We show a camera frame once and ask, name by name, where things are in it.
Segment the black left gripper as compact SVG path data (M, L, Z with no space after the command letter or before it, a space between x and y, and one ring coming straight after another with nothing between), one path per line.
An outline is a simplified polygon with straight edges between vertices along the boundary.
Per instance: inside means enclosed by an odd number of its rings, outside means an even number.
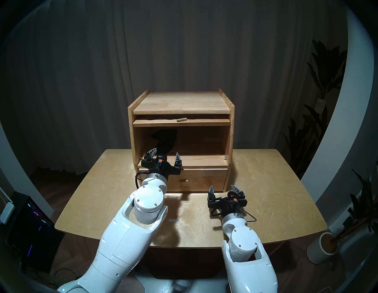
M144 159L141 162L142 167L147 168L148 174L162 175L166 180L169 179L169 175L180 175L182 169L182 159L178 152L175 156L175 164L172 166L167 158L154 158L157 152L157 148L153 148L146 152Z

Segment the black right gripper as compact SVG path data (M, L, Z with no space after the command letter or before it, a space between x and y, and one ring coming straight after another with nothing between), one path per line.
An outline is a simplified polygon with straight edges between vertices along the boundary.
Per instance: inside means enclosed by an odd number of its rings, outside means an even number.
M211 217L225 217L229 214L238 216L241 207L247 205L248 201L245 199L245 194L241 189L231 184L231 190L238 195L239 200L236 200L235 198L216 198L213 185L210 186L208 190L207 206L211 209Z

